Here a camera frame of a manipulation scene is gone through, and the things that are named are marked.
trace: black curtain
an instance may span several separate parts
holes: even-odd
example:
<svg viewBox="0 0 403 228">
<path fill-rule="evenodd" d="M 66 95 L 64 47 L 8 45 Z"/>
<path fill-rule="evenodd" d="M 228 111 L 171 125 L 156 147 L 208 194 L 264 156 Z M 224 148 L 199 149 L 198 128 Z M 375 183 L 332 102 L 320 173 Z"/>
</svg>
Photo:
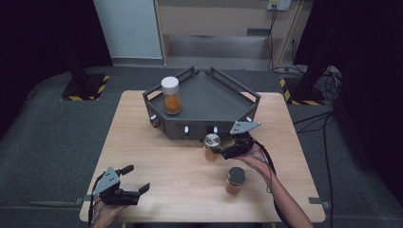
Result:
<svg viewBox="0 0 403 228">
<path fill-rule="evenodd" d="M 0 0 L 0 139 L 36 84 L 69 71 L 54 26 L 81 67 L 112 66 L 92 0 Z"/>
<path fill-rule="evenodd" d="M 341 105 L 337 108 L 343 108 L 351 121 L 349 126 L 343 126 L 347 122 L 340 124 L 354 130 L 357 142 L 352 148 L 359 144 L 371 166 L 403 204 L 402 11 L 402 1 L 379 4 L 374 0 L 317 0 L 295 63 L 312 63 L 324 32 L 341 15 L 340 30 L 328 46 L 334 54 L 329 65 L 336 66 L 343 77 L 337 101 Z"/>
</svg>

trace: gripper camera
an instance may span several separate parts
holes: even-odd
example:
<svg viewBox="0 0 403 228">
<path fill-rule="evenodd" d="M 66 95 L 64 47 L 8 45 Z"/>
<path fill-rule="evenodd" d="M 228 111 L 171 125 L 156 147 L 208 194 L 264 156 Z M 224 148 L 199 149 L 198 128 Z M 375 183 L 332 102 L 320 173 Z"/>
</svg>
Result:
<svg viewBox="0 0 403 228">
<path fill-rule="evenodd" d="M 150 188 L 150 183 L 139 189 L 139 192 L 129 192 L 120 188 L 121 175 L 125 175 L 133 171 L 134 165 L 129 165 L 122 170 L 114 170 L 108 167 L 107 170 L 99 178 L 98 184 L 95 182 L 96 188 L 92 191 L 92 196 L 99 196 L 101 201 L 107 205 L 137 205 L 142 194 L 146 193 Z"/>
<path fill-rule="evenodd" d="M 220 153 L 228 160 L 237 156 L 246 154 L 252 149 L 253 144 L 256 142 L 249 134 L 249 130 L 260 126 L 261 123 L 254 122 L 235 122 L 229 132 L 234 139 L 234 144 L 223 148 Z"/>
</svg>

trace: gray carpet floor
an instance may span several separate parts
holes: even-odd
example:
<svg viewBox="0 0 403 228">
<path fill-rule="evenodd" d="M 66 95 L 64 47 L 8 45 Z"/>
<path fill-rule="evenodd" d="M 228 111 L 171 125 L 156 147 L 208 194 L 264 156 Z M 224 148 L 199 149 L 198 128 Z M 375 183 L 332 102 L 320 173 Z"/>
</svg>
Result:
<svg viewBox="0 0 403 228">
<path fill-rule="evenodd" d="M 68 73 L 37 85 L 23 104 L 7 135 L 0 142 L 0 227 L 86 227 L 79 220 L 80 207 L 72 206 L 86 193 L 107 131 L 122 92 L 146 90 L 168 75 L 181 72 L 165 67 L 95 67 L 90 73 L 110 76 L 98 101 L 61 101 L 70 80 Z M 285 77 L 267 71 L 224 70 L 257 92 L 282 93 Z M 321 106 L 288 105 L 293 121 L 331 111 Z M 307 123 L 296 124 L 299 131 Z M 309 128 L 321 128 L 323 121 Z M 323 132 L 298 134 L 317 191 L 330 200 Z M 355 163 L 337 120 L 326 126 L 326 139 L 334 191 L 335 227 L 403 227 L 403 208 L 374 172 L 362 171 Z M 38 206 L 30 201 L 60 201 L 64 205 Z M 324 222 L 329 227 L 326 210 Z M 191 224 L 150 223 L 145 227 L 191 227 Z M 205 227 L 253 227 L 253 224 L 220 223 Z"/>
</svg>

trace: jar with orange contents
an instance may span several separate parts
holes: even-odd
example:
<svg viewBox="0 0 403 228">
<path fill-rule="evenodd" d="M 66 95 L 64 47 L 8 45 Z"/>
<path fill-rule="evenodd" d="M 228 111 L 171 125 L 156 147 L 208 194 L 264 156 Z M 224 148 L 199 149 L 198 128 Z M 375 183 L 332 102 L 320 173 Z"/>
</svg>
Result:
<svg viewBox="0 0 403 228">
<path fill-rule="evenodd" d="M 181 97 L 179 95 L 179 80 L 175 77 L 165 77 L 161 81 L 163 87 L 163 102 L 165 112 L 176 115 L 182 110 Z"/>
</svg>

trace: white lid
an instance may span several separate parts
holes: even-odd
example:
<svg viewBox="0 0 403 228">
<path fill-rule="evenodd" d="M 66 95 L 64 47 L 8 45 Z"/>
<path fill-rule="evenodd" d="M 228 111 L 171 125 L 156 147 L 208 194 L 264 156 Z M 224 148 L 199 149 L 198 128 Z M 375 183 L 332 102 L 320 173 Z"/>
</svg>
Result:
<svg viewBox="0 0 403 228">
<path fill-rule="evenodd" d="M 174 95 L 179 91 L 179 80 L 172 76 L 165 77 L 161 81 L 161 86 L 163 86 L 164 94 Z"/>
</svg>

